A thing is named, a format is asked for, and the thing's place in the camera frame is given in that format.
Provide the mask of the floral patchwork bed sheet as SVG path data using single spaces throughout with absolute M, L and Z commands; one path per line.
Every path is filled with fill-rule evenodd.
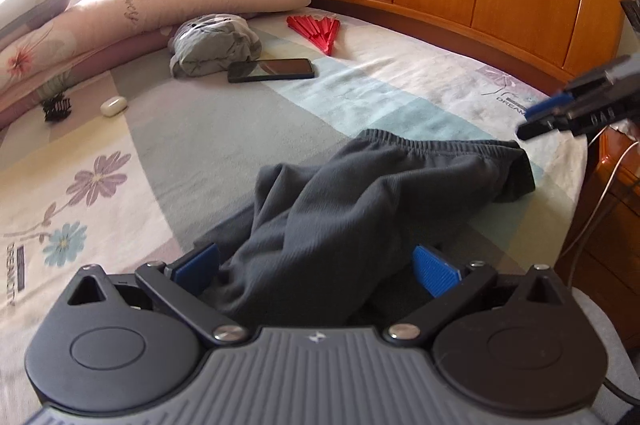
M 76 271 L 171 260 L 253 196 L 262 167 L 326 162 L 358 133 L 411 140 L 512 140 L 541 93 L 477 60 L 358 18 L 342 18 L 331 56 L 283 15 L 250 21 L 267 59 L 304 58 L 308 80 L 232 85 L 176 79 L 160 49 L 106 70 L 49 124 L 34 108 L 1 133 L 1 419 L 39 402 L 29 341 Z M 123 96 L 107 118 L 101 104 Z

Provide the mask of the black smartphone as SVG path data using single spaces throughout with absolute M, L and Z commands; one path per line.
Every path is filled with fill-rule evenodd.
M 310 79 L 316 77 L 308 59 L 271 59 L 232 63 L 228 68 L 230 84 L 255 81 Z

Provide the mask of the red folding fan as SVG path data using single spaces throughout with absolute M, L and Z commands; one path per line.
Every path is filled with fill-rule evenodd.
M 332 55 L 341 28 L 337 18 L 314 18 L 311 15 L 290 15 L 286 18 L 286 25 L 327 56 Z

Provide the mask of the wooden nightstand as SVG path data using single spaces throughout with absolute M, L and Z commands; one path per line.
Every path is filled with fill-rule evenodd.
M 575 216 L 555 265 L 639 348 L 639 143 L 605 130 L 589 149 Z

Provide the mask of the white earbuds case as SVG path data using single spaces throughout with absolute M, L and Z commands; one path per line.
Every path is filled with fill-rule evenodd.
M 100 106 L 100 112 L 104 117 L 111 118 L 126 110 L 128 101 L 123 96 L 113 96 L 104 101 Z

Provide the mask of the pink floral folded quilt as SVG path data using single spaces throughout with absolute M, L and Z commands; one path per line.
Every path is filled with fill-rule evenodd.
M 70 70 L 131 37 L 209 13 L 296 10 L 310 0 L 81 0 L 1 51 L 1 124 L 70 88 Z

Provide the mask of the dark grey sweatpants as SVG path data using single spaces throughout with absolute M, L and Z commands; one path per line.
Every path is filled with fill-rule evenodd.
M 364 130 L 321 165 L 277 164 L 200 238 L 220 252 L 203 301 L 247 327 L 340 327 L 416 245 L 451 239 L 535 188 L 513 141 L 412 141 Z

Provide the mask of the grey pillow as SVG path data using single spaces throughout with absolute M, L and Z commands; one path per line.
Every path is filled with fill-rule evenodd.
M 70 0 L 6 0 L 1 3 L 1 42 L 9 44 L 66 10 Z

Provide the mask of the grey bundled cloth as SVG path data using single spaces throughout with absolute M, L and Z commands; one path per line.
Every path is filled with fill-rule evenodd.
M 208 14 L 183 23 L 168 42 L 173 78 L 201 77 L 257 60 L 262 42 L 242 16 Z

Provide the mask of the black hair claw clip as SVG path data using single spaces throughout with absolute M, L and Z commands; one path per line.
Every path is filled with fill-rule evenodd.
M 41 102 L 45 122 L 63 122 L 72 114 L 72 102 L 64 93 Z

